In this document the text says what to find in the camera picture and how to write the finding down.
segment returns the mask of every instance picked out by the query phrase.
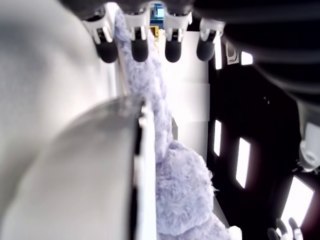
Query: stuffed animal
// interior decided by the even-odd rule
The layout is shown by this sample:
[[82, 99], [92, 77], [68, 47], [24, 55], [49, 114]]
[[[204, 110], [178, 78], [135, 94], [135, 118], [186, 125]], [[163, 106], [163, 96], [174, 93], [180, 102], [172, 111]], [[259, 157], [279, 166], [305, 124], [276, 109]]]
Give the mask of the stuffed animal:
[[172, 135], [172, 115], [161, 62], [149, 31], [149, 56], [145, 62], [132, 57], [124, 15], [115, 15], [115, 39], [123, 58], [127, 86], [132, 94], [147, 96], [155, 125], [156, 220], [159, 240], [241, 239], [241, 230], [229, 231], [213, 213], [212, 174], [204, 159]]

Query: black wall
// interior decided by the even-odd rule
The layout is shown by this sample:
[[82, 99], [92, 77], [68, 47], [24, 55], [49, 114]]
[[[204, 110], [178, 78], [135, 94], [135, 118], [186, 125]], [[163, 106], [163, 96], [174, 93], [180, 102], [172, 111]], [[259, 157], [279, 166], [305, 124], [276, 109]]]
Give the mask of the black wall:
[[[292, 172], [301, 140], [296, 103], [253, 66], [226, 65], [224, 47], [223, 68], [217, 71], [214, 60], [209, 62], [207, 165], [214, 173], [216, 198], [226, 219], [242, 229], [243, 240], [267, 240], [267, 229], [275, 227], [281, 216], [296, 174], [315, 190], [302, 226], [304, 239], [319, 239], [320, 178]], [[215, 119], [222, 122], [220, 157], [213, 151]], [[245, 189], [236, 181], [240, 137], [251, 144]]]

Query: white wall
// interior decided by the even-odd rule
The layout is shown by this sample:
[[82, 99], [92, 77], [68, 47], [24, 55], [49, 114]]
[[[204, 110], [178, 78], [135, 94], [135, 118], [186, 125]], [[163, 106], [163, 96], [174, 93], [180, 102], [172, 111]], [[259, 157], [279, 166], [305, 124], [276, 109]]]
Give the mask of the white wall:
[[162, 31], [159, 31], [157, 46], [168, 86], [168, 100], [178, 126], [178, 140], [206, 160], [210, 86], [208, 62], [202, 62], [197, 57], [198, 39], [199, 32], [185, 32], [181, 58], [176, 63], [166, 60], [166, 37]]

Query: lavender plush toy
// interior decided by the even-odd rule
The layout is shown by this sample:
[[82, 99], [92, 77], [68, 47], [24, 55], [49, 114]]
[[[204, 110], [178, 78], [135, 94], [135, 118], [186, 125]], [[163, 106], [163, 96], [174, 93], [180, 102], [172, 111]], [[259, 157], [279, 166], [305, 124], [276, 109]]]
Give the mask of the lavender plush toy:
[[115, 39], [124, 59], [130, 92], [148, 96], [154, 113], [158, 239], [234, 239], [213, 213], [212, 174], [204, 159], [173, 140], [167, 89], [152, 33], [148, 35], [148, 59], [145, 62], [134, 61], [125, 18], [118, 10], [115, 15]]

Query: black rubber fingertip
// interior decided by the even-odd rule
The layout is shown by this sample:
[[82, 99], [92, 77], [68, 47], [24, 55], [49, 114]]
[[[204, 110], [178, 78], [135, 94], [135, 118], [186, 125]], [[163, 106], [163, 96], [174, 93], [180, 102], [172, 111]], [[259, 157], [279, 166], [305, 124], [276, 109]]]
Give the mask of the black rubber fingertip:
[[201, 61], [209, 61], [215, 54], [215, 45], [212, 41], [202, 41], [199, 38], [198, 46], [196, 48], [196, 55]]
[[297, 222], [292, 217], [289, 218], [289, 225], [292, 228], [292, 230], [299, 228]]
[[148, 41], [136, 39], [131, 42], [131, 50], [133, 59], [141, 63], [147, 60], [149, 50], [148, 50]]
[[165, 43], [165, 58], [170, 63], [176, 63], [181, 57], [181, 42], [166, 41]]
[[267, 231], [267, 235], [270, 240], [279, 240], [279, 236], [277, 232], [273, 228], [269, 228]]
[[101, 44], [96, 44], [96, 51], [99, 57], [107, 64], [111, 64], [118, 58], [118, 48], [115, 41], [112, 42], [102, 42]]

